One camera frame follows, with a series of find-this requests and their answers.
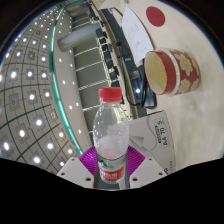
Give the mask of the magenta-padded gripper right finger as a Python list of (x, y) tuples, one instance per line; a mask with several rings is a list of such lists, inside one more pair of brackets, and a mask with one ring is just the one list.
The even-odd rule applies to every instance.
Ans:
[(166, 176), (153, 157), (145, 157), (129, 146), (126, 160), (129, 188), (140, 188)]

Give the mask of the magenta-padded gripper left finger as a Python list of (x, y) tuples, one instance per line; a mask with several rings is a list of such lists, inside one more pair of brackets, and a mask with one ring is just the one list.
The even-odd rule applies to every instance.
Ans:
[(94, 147), (79, 157), (71, 157), (58, 176), (84, 188), (93, 188), (97, 173), (97, 155)]

